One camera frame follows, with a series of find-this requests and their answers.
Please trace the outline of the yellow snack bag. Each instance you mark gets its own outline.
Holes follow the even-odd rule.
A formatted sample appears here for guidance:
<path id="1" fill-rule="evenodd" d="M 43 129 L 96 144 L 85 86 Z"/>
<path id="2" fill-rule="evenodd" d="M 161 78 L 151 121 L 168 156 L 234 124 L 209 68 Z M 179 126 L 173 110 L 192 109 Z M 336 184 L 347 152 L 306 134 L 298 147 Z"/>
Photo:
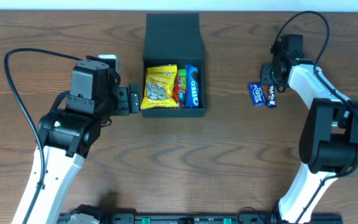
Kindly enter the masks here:
<path id="1" fill-rule="evenodd" d="M 173 87 L 177 76 L 176 65 L 148 67 L 145 72 L 144 99 L 140 108 L 174 108 Z"/>

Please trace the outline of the red Hacks candy bag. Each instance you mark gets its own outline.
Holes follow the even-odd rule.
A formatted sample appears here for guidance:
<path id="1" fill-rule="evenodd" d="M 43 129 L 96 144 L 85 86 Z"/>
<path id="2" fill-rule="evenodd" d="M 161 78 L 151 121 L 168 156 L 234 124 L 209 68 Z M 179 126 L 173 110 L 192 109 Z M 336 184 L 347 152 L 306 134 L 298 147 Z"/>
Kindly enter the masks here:
<path id="1" fill-rule="evenodd" d="M 179 77 L 179 72 L 177 72 L 177 75 L 175 77 L 175 85 L 173 88 L 173 99 L 175 100 L 175 103 L 177 104 L 177 108 L 182 108 L 182 103 L 181 103 L 180 97 L 179 97 L 180 81 L 181 81 L 181 78 Z"/>

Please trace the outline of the blue Eclipse mints box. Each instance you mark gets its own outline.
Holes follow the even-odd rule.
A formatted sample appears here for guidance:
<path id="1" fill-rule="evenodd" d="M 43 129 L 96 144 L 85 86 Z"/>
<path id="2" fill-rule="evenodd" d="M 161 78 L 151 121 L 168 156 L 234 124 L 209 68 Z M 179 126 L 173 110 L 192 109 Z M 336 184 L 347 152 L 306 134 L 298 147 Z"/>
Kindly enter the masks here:
<path id="1" fill-rule="evenodd" d="M 254 106 L 262 106 L 266 104 L 263 89 L 259 82 L 250 83 L 249 92 Z"/>

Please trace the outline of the green Haribo worms bag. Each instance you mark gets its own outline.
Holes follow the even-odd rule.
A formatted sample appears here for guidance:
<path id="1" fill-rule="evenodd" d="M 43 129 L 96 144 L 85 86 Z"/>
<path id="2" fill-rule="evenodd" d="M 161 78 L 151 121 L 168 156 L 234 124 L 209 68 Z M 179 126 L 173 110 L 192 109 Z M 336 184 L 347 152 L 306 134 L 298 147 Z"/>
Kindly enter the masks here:
<path id="1" fill-rule="evenodd" d="M 186 106 L 186 70 L 179 69 L 178 71 L 178 98 L 179 107 L 184 108 Z"/>

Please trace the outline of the purple Dairy Milk bar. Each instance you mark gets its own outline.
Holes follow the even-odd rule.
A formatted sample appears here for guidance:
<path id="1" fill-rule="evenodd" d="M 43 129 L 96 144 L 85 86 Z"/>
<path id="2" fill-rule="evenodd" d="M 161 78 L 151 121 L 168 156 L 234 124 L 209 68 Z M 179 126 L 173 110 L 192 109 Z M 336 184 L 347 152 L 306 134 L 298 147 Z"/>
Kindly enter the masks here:
<path id="1" fill-rule="evenodd" d="M 276 108 L 275 101 L 275 87 L 273 85 L 268 86 L 267 88 L 267 99 L 266 99 L 267 107 L 270 109 Z"/>

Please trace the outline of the blue Oreo cookie pack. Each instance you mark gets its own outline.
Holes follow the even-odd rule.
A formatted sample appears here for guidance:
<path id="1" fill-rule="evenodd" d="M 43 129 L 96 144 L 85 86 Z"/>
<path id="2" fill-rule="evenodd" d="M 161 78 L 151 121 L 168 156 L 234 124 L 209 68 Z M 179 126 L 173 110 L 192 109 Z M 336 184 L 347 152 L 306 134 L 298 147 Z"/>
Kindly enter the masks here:
<path id="1" fill-rule="evenodd" d="M 186 68 L 186 107 L 199 107 L 199 73 L 198 68 L 190 64 Z"/>

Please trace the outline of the dark green box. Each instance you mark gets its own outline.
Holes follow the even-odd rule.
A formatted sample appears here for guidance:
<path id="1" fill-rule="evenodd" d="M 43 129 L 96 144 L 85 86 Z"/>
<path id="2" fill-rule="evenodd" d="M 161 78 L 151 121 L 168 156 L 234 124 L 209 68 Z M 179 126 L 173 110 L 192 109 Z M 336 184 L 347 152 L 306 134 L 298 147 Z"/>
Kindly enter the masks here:
<path id="1" fill-rule="evenodd" d="M 206 113 L 204 48 L 197 13 L 147 14 L 143 51 L 144 68 L 188 63 L 198 69 L 198 108 L 152 108 L 142 110 L 144 118 L 195 118 Z"/>

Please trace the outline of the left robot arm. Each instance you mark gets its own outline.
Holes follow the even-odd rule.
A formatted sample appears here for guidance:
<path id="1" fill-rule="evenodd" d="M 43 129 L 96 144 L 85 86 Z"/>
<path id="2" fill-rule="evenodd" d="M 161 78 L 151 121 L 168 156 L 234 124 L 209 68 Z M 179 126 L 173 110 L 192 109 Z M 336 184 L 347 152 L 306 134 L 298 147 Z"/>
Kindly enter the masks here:
<path id="1" fill-rule="evenodd" d="M 139 85 L 120 86 L 116 55 L 77 61 L 70 91 L 61 93 L 39 121 L 29 181 L 13 223 L 56 223 L 68 190 L 91 145 L 112 116 L 140 111 Z"/>

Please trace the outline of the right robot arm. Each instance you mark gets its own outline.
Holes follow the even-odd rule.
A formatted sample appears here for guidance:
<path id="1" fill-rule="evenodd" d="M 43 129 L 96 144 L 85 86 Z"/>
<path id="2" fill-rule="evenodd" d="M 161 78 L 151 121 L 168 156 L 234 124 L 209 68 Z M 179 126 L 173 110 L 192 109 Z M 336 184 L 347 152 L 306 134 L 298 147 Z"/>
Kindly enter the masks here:
<path id="1" fill-rule="evenodd" d="M 309 112 L 299 141 L 301 166 L 278 201 L 282 223 L 327 222 L 313 210 L 328 187 L 358 168 L 358 101 L 337 91 L 312 59 L 305 58 L 303 36 L 275 40 L 271 63 L 261 69 L 263 85 L 294 90 Z"/>

